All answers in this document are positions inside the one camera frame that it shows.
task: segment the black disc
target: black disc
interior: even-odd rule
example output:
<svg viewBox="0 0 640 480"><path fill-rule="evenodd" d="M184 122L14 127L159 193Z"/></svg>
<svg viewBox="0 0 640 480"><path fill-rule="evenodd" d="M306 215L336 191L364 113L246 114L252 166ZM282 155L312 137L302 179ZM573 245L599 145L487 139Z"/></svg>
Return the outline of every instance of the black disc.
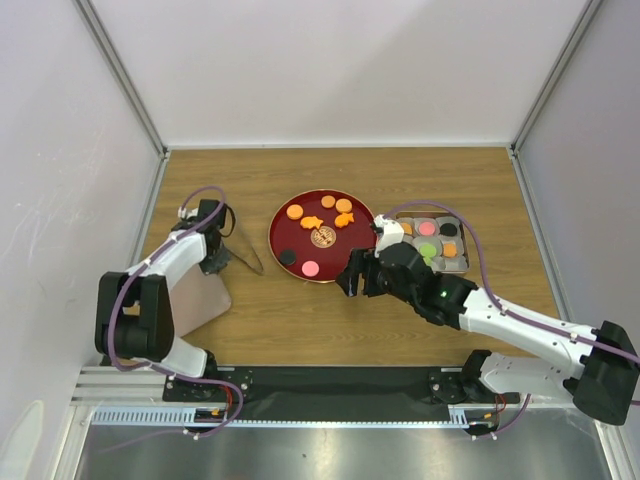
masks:
<svg viewBox="0 0 640 480"><path fill-rule="evenodd" d="M440 227L440 235L445 237L455 237L458 234L458 227L453 223L445 223Z"/></svg>
<svg viewBox="0 0 640 480"><path fill-rule="evenodd" d="M290 266L296 263L296 252L293 250L283 250L280 252L280 256L278 256L278 260L280 263L285 266Z"/></svg>

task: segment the wooden tabletop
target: wooden tabletop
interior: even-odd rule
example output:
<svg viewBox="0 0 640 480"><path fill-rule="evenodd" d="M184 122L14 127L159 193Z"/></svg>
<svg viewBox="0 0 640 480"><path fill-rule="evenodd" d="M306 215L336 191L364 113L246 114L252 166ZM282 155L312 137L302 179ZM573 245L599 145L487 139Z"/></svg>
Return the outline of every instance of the wooden tabletop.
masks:
<svg viewBox="0 0 640 480"><path fill-rule="evenodd" d="M430 325L388 295L347 298L333 283L309 283L284 271L268 247L270 221L289 198L319 188L348 192L374 215L418 199L450 205L477 229L496 293L556 315L503 148L174 151L146 254L166 239L184 198L208 184L225 190L265 268L265 275L257 276L232 261L222 272L231 310L186 337L213 351L220 363L455 365L478 348L522 353L488 337ZM230 246L248 256L247 243L236 233ZM477 256L470 250L468 278L480 283Z"/></svg>

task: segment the pink disc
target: pink disc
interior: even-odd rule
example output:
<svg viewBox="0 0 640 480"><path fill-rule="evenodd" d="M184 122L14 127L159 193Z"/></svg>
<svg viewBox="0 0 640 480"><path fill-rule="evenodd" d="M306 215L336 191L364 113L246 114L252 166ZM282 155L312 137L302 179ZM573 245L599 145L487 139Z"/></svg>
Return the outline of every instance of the pink disc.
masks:
<svg viewBox="0 0 640 480"><path fill-rule="evenodd" d="M302 264L302 274L305 277L315 277L319 271L320 266L312 260L309 260L308 262L304 262Z"/></svg>
<svg viewBox="0 0 640 480"><path fill-rule="evenodd" d="M433 223L422 222L418 227L418 232L420 232L420 235L433 235L436 233L436 227Z"/></svg>

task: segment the orange fish-shaped piece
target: orange fish-shaped piece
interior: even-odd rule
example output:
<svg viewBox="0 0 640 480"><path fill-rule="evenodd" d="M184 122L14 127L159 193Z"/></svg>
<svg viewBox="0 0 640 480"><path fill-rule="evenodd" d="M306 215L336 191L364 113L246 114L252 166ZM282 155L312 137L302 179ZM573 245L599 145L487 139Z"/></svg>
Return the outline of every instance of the orange fish-shaped piece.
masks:
<svg viewBox="0 0 640 480"><path fill-rule="evenodd" d="M304 217L300 220L300 226L302 228L306 228L307 230L312 230L314 228L320 228L324 220L321 220L318 217Z"/></svg>
<svg viewBox="0 0 640 480"><path fill-rule="evenodd" d="M353 223L355 220L353 219L353 212L351 213L341 213L335 219L336 227L344 228L350 223Z"/></svg>

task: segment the stainless steel panel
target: stainless steel panel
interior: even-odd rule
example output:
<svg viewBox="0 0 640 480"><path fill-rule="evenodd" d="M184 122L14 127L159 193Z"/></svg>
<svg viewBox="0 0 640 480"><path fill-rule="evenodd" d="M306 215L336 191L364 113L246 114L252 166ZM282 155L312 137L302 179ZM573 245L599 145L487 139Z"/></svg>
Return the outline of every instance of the stainless steel panel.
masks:
<svg viewBox="0 0 640 480"><path fill-rule="evenodd" d="M462 430L228 428L194 442L154 431L90 430L78 479L610 479L595 426L562 410L527 412L497 441Z"/></svg>

